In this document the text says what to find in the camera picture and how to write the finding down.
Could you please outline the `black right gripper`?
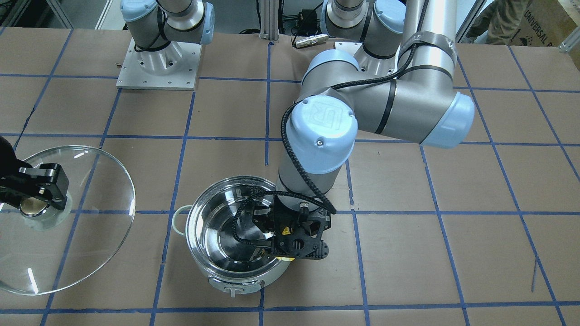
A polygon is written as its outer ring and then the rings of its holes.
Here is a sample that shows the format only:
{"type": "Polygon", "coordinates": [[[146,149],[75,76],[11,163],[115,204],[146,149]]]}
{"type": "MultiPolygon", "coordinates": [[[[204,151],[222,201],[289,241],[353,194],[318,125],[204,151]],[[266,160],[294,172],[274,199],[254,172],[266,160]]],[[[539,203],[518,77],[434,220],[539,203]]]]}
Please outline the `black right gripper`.
{"type": "Polygon", "coordinates": [[[12,145],[0,137],[0,202],[19,204],[21,211],[66,208],[69,179],[61,165],[43,163],[36,168],[17,159],[12,145]]]}

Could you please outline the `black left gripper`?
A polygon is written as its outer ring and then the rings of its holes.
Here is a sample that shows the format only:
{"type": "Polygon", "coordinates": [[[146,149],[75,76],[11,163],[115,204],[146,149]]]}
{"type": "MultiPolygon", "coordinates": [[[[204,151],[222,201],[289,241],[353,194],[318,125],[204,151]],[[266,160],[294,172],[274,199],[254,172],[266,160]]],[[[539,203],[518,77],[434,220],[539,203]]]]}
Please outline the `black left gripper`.
{"type": "Polygon", "coordinates": [[[326,209],[298,211],[286,207],[275,198],[273,207],[251,206],[242,213],[242,229],[257,229],[263,233],[274,232],[269,240],[254,240],[253,245],[266,254],[295,259],[323,259],[329,254],[323,232],[331,227],[331,215],[326,209]],[[282,235],[284,227],[291,228],[290,235],[282,235]]]}

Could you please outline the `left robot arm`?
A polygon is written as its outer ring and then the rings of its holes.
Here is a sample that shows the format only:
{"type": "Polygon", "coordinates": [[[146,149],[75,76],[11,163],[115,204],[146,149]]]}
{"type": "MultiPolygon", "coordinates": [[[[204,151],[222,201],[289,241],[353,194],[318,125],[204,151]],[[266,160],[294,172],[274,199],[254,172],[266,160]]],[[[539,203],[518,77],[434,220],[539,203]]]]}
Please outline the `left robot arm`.
{"type": "Polygon", "coordinates": [[[286,153],[273,191],[254,192],[232,220],[238,243],[283,258],[322,259],[336,208],[327,198],[358,131],[449,149],[466,138],[474,103],[453,90],[455,0],[326,0],[321,28],[361,43],[330,49],[305,72],[282,116],[286,153]]]}

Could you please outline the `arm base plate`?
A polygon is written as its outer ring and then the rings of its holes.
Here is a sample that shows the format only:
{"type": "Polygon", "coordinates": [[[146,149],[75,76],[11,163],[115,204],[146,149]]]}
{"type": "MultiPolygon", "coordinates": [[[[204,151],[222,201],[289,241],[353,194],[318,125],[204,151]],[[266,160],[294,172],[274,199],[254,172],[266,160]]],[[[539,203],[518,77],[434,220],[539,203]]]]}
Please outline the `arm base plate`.
{"type": "Polygon", "coordinates": [[[120,89],[194,91],[203,47],[172,42],[157,52],[137,52],[130,41],[116,86],[120,89]]]}
{"type": "Polygon", "coordinates": [[[344,51],[352,56],[354,56],[361,46],[362,43],[351,43],[346,41],[337,41],[334,43],[334,49],[344,51]]]}

